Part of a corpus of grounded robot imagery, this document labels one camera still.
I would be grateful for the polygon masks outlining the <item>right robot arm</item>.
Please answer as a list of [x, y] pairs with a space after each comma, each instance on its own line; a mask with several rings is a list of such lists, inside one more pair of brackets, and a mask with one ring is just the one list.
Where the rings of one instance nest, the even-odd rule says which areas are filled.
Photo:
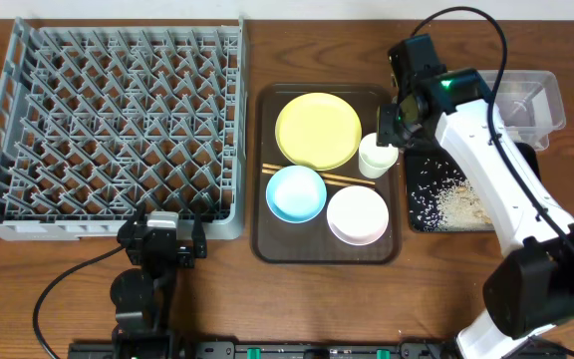
[[482, 286], [484, 310], [455, 338], [460, 358], [504, 358], [574, 319], [574, 218], [544, 188], [504, 128], [495, 90], [450, 71], [430, 36], [388, 52], [396, 100], [379, 110], [377, 143], [441, 147], [478, 195], [503, 260]]

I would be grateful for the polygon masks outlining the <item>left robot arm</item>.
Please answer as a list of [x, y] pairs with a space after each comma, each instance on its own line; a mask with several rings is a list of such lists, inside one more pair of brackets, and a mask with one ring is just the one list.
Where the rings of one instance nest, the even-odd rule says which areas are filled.
[[177, 358], [179, 339], [169, 328], [169, 312], [181, 269], [192, 269], [207, 256], [201, 215], [193, 216], [190, 245], [178, 238], [179, 218], [174, 212], [145, 212], [140, 204], [120, 227], [117, 242], [134, 266], [112, 283], [117, 332], [114, 358]]

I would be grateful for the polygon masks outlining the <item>wooden chopstick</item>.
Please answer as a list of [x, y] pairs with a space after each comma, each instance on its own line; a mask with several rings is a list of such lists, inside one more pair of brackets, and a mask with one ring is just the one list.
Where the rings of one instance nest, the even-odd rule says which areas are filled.
[[[261, 172], [263, 174], [266, 175], [275, 175], [278, 171], [275, 170], [268, 170], [268, 169], [262, 169]], [[335, 185], [335, 186], [342, 186], [342, 187], [347, 187], [347, 186], [351, 186], [351, 185], [357, 185], [357, 184], [351, 184], [348, 182], [342, 182], [342, 181], [336, 181], [336, 180], [330, 180], [330, 179], [323, 179], [323, 183], [325, 184], [330, 184], [330, 185]]]
[[[263, 164], [262, 168], [268, 169], [268, 170], [275, 170], [275, 171], [279, 171], [279, 170], [283, 169], [282, 166], [273, 165], [273, 164]], [[329, 174], [329, 173], [320, 173], [320, 176], [323, 178], [323, 180], [336, 180], [336, 181], [348, 182], [351, 184], [368, 185], [368, 186], [375, 186], [376, 185], [376, 183], [373, 180], [368, 180], [368, 179], [357, 179], [357, 178], [334, 175], [334, 174]]]

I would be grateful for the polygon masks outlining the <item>white plastic cup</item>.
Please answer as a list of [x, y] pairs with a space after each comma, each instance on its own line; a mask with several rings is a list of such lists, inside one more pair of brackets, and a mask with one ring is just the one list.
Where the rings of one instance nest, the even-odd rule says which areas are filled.
[[368, 179], [383, 176], [398, 160], [399, 150], [392, 145], [377, 145], [377, 134], [364, 136], [359, 144], [359, 171]]

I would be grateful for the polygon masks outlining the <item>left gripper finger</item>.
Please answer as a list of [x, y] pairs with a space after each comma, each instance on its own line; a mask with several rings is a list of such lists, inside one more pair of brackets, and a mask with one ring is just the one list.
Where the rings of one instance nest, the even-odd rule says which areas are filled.
[[201, 212], [194, 211], [191, 230], [192, 250], [195, 258], [207, 257], [207, 239], [201, 219]]
[[126, 222], [126, 234], [133, 234], [136, 228], [144, 220], [144, 217], [145, 217], [145, 204], [141, 203], [137, 205], [135, 212]]

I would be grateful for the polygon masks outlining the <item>light blue bowl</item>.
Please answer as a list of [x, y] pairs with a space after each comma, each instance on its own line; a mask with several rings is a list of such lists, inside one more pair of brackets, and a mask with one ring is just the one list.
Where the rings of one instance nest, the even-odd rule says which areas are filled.
[[265, 201], [280, 220], [304, 223], [322, 212], [327, 201], [327, 188], [315, 171], [303, 166], [290, 166], [269, 178]]

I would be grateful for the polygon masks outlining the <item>white bowl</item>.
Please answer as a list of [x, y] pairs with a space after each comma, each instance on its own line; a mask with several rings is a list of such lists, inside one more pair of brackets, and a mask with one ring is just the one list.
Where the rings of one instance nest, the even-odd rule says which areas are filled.
[[348, 186], [335, 193], [327, 206], [327, 222], [341, 241], [364, 246], [376, 242], [389, 225], [389, 209], [372, 188]]

